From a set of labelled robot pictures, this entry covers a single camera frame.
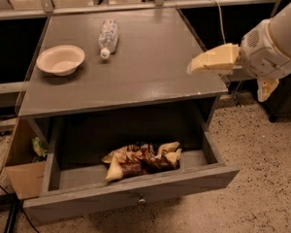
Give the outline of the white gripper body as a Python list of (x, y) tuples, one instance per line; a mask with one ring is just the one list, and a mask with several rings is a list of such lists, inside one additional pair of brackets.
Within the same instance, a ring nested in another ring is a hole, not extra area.
[(242, 38), (241, 64), (256, 79), (276, 80), (291, 74), (291, 23), (264, 19)]

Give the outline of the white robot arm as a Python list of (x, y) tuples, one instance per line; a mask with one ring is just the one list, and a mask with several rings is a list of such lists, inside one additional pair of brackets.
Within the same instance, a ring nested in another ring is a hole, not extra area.
[(247, 32), (240, 45), (228, 43), (195, 56), (187, 73), (232, 74), (236, 65), (257, 81), (259, 102), (265, 102), (279, 80), (291, 74), (291, 2)]

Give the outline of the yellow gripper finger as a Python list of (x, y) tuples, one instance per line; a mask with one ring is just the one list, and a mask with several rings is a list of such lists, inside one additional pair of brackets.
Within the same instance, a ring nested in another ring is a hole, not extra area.
[(258, 101), (265, 102), (275, 91), (279, 84), (279, 80), (258, 79)]
[(236, 44), (224, 44), (195, 56), (187, 66), (188, 74), (206, 71), (219, 75), (230, 75), (240, 58), (240, 47)]

